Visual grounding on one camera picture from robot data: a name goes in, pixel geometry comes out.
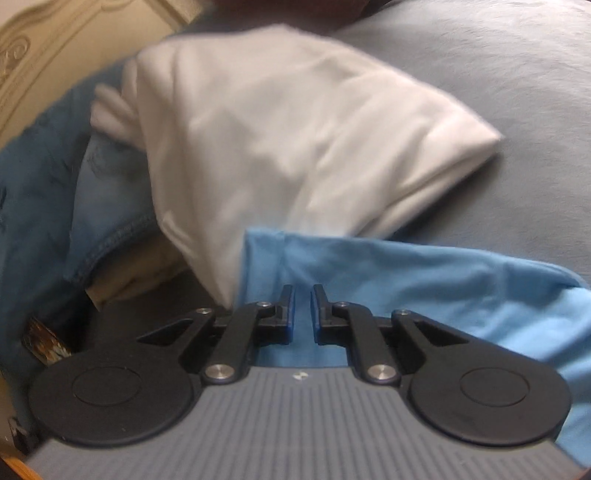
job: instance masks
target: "metal screw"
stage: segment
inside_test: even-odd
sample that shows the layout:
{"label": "metal screw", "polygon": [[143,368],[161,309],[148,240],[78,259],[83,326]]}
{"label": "metal screw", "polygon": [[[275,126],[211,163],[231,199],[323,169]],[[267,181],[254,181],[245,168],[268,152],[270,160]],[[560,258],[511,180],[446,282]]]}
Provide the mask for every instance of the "metal screw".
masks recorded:
{"label": "metal screw", "polygon": [[234,375],[235,370],[230,365],[214,364],[205,369],[205,374],[213,380],[227,380]]}
{"label": "metal screw", "polygon": [[396,377],[396,369],[389,365],[374,365],[368,368],[368,375],[374,380],[392,380]]}

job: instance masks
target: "small logo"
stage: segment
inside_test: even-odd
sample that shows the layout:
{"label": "small logo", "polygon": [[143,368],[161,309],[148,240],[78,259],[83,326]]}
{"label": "small logo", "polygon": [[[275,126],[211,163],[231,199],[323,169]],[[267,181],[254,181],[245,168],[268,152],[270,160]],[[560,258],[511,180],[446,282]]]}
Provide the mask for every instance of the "small logo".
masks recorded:
{"label": "small logo", "polygon": [[292,377],[299,382],[303,382],[306,378],[309,377],[309,375],[306,372],[298,372],[296,374],[293,374]]}

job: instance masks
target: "dark red fabric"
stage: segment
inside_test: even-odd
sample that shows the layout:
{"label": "dark red fabric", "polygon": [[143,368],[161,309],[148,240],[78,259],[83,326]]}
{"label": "dark red fabric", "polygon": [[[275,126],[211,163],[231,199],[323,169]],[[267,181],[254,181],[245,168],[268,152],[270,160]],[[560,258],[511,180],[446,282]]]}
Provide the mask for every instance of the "dark red fabric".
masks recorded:
{"label": "dark red fabric", "polygon": [[215,0],[244,26],[286,23],[312,31],[331,30],[357,20],[369,0]]}

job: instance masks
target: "wooden headboard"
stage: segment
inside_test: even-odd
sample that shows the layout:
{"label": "wooden headboard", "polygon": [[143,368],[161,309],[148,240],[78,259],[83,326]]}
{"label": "wooden headboard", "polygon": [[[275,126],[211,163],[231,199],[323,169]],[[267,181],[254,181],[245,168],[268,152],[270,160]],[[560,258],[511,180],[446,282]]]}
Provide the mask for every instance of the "wooden headboard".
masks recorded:
{"label": "wooden headboard", "polygon": [[0,148],[78,80],[187,25],[197,0],[50,0],[0,28]]}

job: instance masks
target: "beige cloth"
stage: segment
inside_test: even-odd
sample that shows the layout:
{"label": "beige cloth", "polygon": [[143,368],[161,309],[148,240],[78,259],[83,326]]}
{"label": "beige cloth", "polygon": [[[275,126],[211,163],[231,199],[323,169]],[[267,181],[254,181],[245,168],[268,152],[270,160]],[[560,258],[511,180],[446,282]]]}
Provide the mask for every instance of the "beige cloth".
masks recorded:
{"label": "beige cloth", "polygon": [[86,289],[101,310],[106,303],[150,291],[188,268],[180,252],[161,233],[111,255]]}

